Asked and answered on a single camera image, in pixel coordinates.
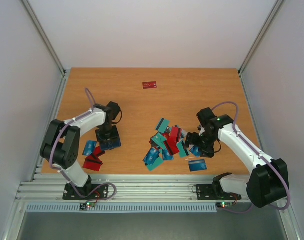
card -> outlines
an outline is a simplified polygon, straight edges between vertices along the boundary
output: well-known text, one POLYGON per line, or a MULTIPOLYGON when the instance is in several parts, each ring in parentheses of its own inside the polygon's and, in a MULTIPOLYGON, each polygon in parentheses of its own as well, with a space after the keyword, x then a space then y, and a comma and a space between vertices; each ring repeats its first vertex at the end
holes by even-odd
POLYGON ((164 145, 169 155, 171 156, 179 152, 178 148, 176 147, 176 142, 171 139, 167 139, 166 141, 164 141, 164 145))
POLYGON ((162 157, 163 157, 163 161, 173 160, 174 159, 174 157, 169 154, 169 152, 167 151, 167 149, 162 150, 162 157))
POLYGON ((85 160, 85 162, 83 164, 83 168, 98 172, 98 171, 100 171, 102 165, 103 164, 100 164, 98 162, 92 162, 90 160, 85 160))
POLYGON ((199 157, 201 155, 201 152, 199 151, 198 147, 197 146, 193 146, 191 149, 190 149, 190 153, 193 154, 195 157, 199 157))
POLYGON ((94 151, 96 144, 96 141, 87 141, 82 155, 89 156, 94 151))
POLYGON ((189 152, 187 149, 184 149, 184 141, 181 140, 178 144, 176 144, 178 150, 180 151, 178 153, 178 155, 181 157, 181 158, 184 158, 184 157, 187 157, 189 155, 189 152))
POLYGON ((186 137, 186 135, 187 135, 187 132, 182 129, 182 131, 181 131, 181 139, 183 139, 184 137, 186 137))
POLYGON ((162 163, 163 163, 163 160, 160 157, 158 157, 152 165, 147 165, 146 167, 149 171, 152 171, 155 168, 157 168, 159 165, 161 165, 162 163))
POLYGON ((158 158, 159 154, 160 152, 152 147, 146 154, 145 158, 143 159, 143 162, 148 165, 152 165, 155 159, 158 158))
POLYGON ((154 137, 152 137, 152 141, 157 144, 161 149, 165 149, 164 141, 166 139, 158 132, 154 137))
POLYGON ((170 139, 174 142, 178 143, 181 139, 182 130, 178 127, 172 127, 171 133, 170 133, 170 139))
POLYGON ((202 171, 207 169, 204 159, 188 161, 188 168, 190 169, 190 172, 202 171))
POLYGON ((99 157, 99 156, 102 156, 103 154, 105 154, 105 151, 102 151, 102 150, 101 150, 101 147, 98 146, 98 147, 95 148, 93 154, 94 154, 95 156, 99 157))
POLYGON ((155 81, 146 81, 142 83, 143 89, 155 89, 156 88, 156 82, 155 81))
POLYGON ((92 153, 91 155, 86 157, 85 162, 83 164, 83 168, 98 172, 102 165, 103 162, 92 153))
POLYGON ((120 138, 116 138, 116 139, 112 139, 110 141, 107 142, 100 142, 100 147, 102 151, 105 150, 112 150, 114 148, 118 148, 121 146, 121 141, 120 138))
POLYGON ((161 118, 160 121, 158 122, 158 124, 155 127, 155 130, 158 131, 159 133, 164 133, 168 124, 170 123, 170 121, 161 118))

black bracket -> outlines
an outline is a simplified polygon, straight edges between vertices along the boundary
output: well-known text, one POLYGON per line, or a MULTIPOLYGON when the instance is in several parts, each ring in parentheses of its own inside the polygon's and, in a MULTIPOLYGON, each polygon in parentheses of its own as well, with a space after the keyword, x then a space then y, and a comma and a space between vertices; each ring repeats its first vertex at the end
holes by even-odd
MULTIPOLYGON (((99 184, 92 184, 90 192, 95 189, 99 184)), ((103 185, 99 187, 96 192, 100 194, 99 199, 105 199, 108 195, 108 185, 103 185)), ((72 188, 70 184, 66 184, 63 192, 63 200, 89 200, 96 199, 97 194, 94 192, 86 198, 81 198, 72 188)))
MULTIPOLYGON (((224 192, 220 195, 220 197, 217 197, 214 193, 214 190, 212 188, 211 184, 197 184, 196 187, 196 196, 197 200, 204 201, 204 200, 220 200, 220 201, 226 201, 226 200, 235 200, 234 196, 232 196, 230 193, 224 192)), ((240 195, 237 195, 237 200, 242 199, 240 195)))

wooden table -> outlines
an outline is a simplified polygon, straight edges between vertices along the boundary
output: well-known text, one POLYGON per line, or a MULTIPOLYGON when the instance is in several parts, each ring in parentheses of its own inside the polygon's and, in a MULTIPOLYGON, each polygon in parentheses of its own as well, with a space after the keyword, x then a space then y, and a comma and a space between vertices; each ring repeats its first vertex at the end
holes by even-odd
MULTIPOLYGON (((87 87, 96 102, 102 105, 113 101, 119 104, 123 119, 117 125, 122 147, 108 150, 100 157, 100 174, 209 174, 226 172, 247 174, 242 162, 224 144, 213 158, 206 158, 207 170, 189 172, 186 158, 174 156, 154 171, 149 172, 142 160, 150 145, 155 126, 160 118, 179 125, 187 132, 197 132, 196 113, 223 101, 234 101, 239 106, 238 126, 257 144, 254 128, 245 101, 241 82, 235 69, 198 68, 73 68, 67 82, 57 118, 66 120, 78 116, 90 107, 84 93, 87 87), (157 88, 142 89, 142 82, 156 81, 157 88)), ((234 118, 235 107, 227 104, 217 108, 216 115, 234 118)), ((82 152, 88 140, 96 141, 91 130, 80 139, 78 161, 82 166, 82 152)), ((89 174, 97 172, 84 169, 89 174)), ((55 173, 44 163, 43 173, 55 173)))

white robotic arm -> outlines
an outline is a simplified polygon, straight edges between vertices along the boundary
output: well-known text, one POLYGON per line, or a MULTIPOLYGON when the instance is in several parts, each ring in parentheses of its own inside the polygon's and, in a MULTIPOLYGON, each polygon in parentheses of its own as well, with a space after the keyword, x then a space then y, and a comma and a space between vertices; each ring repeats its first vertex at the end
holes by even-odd
POLYGON ((91 181, 77 161, 79 139, 98 127, 95 131, 98 142, 112 144, 113 141, 119 140, 116 126, 112 126, 112 121, 119 112, 120 107, 114 102, 107 106, 95 104, 89 111, 72 119, 53 120, 47 129, 40 155, 65 176, 68 184, 72 183, 80 192, 83 190, 84 195, 91 189, 88 186, 91 181), (60 138, 64 138, 63 143, 57 142, 60 138))
POLYGON ((212 188, 219 198, 223 193, 235 193, 248 197, 258 208, 286 196, 280 179, 267 166, 270 163, 288 186, 287 166, 281 159, 273 160, 257 148, 227 116, 215 116, 209 108, 197 113, 201 128, 199 134, 188 133, 185 148, 197 146, 202 157, 214 156, 214 142, 225 143, 243 162, 250 175, 225 173, 213 179, 212 188))
MULTIPOLYGON (((103 125, 105 123, 105 116, 106 113, 103 112, 102 109, 94 108, 81 114, 80 116, 65 120, 64 122, 65 124, 72 122, 69 124, 70 126, 78 127, 80 129, 81 137, 93 128, 103 125)), ((78 161, 75 161, 74 164, 67 169, 62 168, 60 165, 55 163, 53 166, 60 169, 59 172, 62 171, 64 175, 68 177, 68 179, 70 179, 70 181, 78 188, 84 187, 86 184, 88 175, 83 171, 78 161)))

white backdrop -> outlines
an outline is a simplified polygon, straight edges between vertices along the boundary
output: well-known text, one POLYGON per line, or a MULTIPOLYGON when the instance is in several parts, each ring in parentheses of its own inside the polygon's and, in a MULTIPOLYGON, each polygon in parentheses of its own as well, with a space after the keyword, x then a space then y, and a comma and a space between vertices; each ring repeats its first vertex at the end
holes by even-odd
POLYGON ((243 76, 264 150, 287 164, 304 235, 304 0, 285 1, 243 76))
POLYGON ((239 68, 275 0, 30 0, 65 68, 239 68))
POLYGON ((20 1, 0 0, 0 239, 18 186, 31 177, 60 78, 20 1))

